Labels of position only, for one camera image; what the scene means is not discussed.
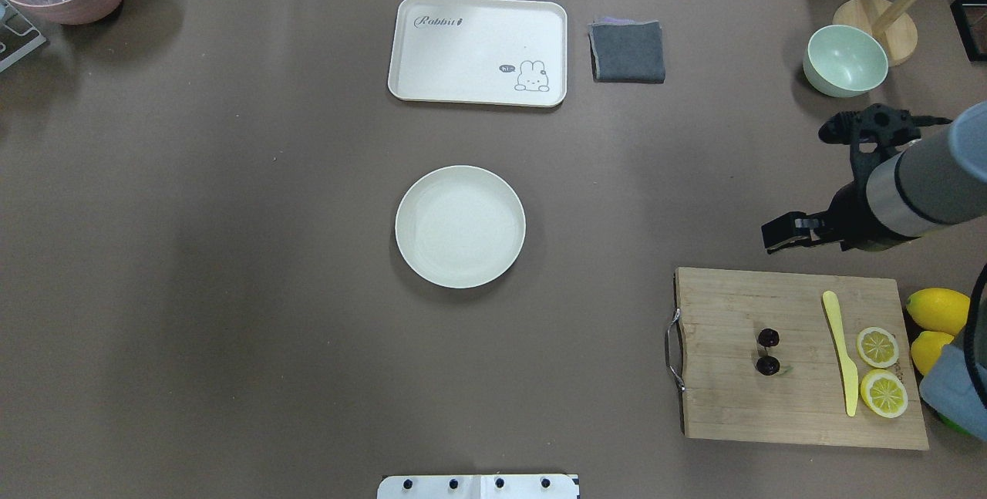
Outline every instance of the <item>green object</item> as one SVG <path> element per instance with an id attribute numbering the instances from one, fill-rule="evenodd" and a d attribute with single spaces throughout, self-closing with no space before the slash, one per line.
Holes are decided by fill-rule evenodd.
<path id="1" fill-rule="evenodd" d="M 947 428 L 951 430 L 955 430 L 956 432 L 959 433 L 963 433 L 963 435 L 965 436 L 970 435 L 970 432 L 967 432 L 965 429 L 962 428 L 962 426 L 956 424 L 956 422 L 953 422 L 952 420 L 949 420 L 949 418 L 942 416 L 941 414 L 938 415 L 938 418 L 945 424 Z"/>

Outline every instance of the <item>metal clamp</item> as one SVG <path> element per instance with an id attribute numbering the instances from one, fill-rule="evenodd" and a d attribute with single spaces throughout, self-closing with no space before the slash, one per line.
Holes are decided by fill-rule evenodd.
<path id="1" fill-rule="evenodd" d="M 671 348 L 669 347 L 669 344 L 671 342 L 672 328 L 675 327 L 675 324 L 679 322 L 681 317 L 682 317 L 682 310 L 675 309 L 675 315 L 672 317 L 672 321 L 669 323 L 669 327 L 665 330 L 665 365 L 669 367 L 669 372 L 672 373 L 672 377 L 674 377 L 675 379 L 675 384 L 677 385 L 679 392 L 684 393 L 686 391 L 685 382 L 683 382 L 682 377 L 678 375 L 678 372 L 676 372 L 674 366 L 672 366 L 672 352 L 671 352 Z M 679 348 L 682 348 L 681 326 L 679 326 L 678 336 L 679 336 Z"/>

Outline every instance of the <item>yellow lemon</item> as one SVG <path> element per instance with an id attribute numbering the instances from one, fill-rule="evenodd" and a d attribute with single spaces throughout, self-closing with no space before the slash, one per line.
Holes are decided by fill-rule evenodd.
<path id="1" fill-rule="evenodd" d="M 923 376 L 928 375 L 928 371 L 938 361 L 942 354 L 942 347 L 952 343 L 952 335 L 941 331 L 923 331 L 912 342 L 912 362 L 915 369 Z"/>
<path id="2" fill-rule="evenodd" d="M 874 368 L 887 368 L 898 362 L 898 341 L 879 327 L 868 327 L 857 334 L 857 354 Z"/>
<path id="3" fill-rule="evenodd" d="M 905 300 L 905 309 L 922 329 L 955 336 L 966 325 L 970 298 L 951 288 L 923 288 Z"/>
<path id="4" fill-rule="evenodd" d="M 898 418 L 908 408 L 908 393 L 898 377 L 886 369 L 872 369 L 861 379 L 864 404 L 884 418 Z"/>

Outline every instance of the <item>gray cloth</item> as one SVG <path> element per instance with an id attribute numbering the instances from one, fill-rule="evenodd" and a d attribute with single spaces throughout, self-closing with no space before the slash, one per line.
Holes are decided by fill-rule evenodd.
<path id="1" fill-rule="evenodd" d="M 589 25 L 593 78 L 609 82 L 665 82 L 662 25 L 606 19 Z"/>

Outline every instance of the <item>yellow knife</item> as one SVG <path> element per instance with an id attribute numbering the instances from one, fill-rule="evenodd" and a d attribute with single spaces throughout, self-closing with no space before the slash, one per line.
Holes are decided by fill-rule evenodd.
<path id="1" fill-rule="evenodd" d="M 829 331 L 833 333 L 833 343 L 836 345 L 836 357 L 840 361 L 840 376 L 843 379 L 843 398 L 847 401 L 847 416 L 857 415 L 857 365 L 847 354 L 847 340 L 843 337 L 843 316 L 840 313 L 840 302 L 835 292 L 827 291 L 822 294 L 822 306 L 829 320 Z"/>

